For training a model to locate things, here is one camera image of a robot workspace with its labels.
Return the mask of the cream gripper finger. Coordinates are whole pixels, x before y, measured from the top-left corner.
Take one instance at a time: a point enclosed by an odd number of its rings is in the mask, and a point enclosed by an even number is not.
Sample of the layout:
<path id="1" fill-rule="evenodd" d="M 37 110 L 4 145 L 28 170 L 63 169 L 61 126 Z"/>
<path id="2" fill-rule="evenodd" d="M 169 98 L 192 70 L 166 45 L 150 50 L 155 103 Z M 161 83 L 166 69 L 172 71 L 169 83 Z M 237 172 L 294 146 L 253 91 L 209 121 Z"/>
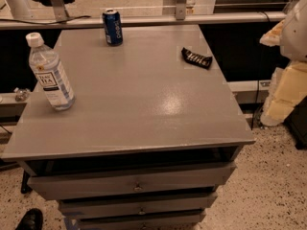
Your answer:
<path id="1" fill-rule="evenodd" d="M 272 29 L 262 35 L 260 43 L 269 47 L 279 46 L 285 20 L 277 23 Z"/>

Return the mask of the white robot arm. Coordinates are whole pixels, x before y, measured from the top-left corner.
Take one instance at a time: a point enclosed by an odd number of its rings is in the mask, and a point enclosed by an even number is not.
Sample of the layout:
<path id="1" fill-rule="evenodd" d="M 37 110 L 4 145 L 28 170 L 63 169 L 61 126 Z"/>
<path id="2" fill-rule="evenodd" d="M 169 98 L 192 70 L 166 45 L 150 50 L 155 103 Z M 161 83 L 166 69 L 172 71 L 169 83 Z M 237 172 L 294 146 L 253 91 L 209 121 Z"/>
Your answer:
<path id="1" fill-rule="evenodd" d="M 280 54 L 290 63 L 275 70 L 260 121 L 274 127 L 284 122 L 294 108 L 307 97 L 307 0 L 299 0 L 286 18 L 263 34 L 260 42 L 279 46 Z"/>

